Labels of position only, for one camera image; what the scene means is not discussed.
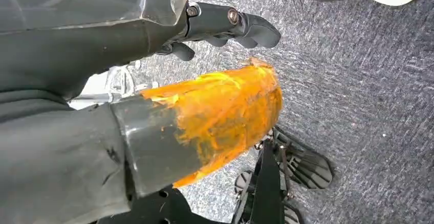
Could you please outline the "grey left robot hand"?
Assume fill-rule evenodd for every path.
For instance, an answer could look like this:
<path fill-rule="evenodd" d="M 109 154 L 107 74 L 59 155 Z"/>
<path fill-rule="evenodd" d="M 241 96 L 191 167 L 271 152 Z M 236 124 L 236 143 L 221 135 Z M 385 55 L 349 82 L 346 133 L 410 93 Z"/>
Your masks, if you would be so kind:
<path fill-rule="evenodd" d="M 218 170 L 276 123 L 273 67 L 145 89 L 80 110 L 88 79 L 176 55 L 187 41 L 272 48 L 260 16 L 188 0 L 1 0 L 1 223 L 92 223 L 136 212 L 149 195 Z"/>

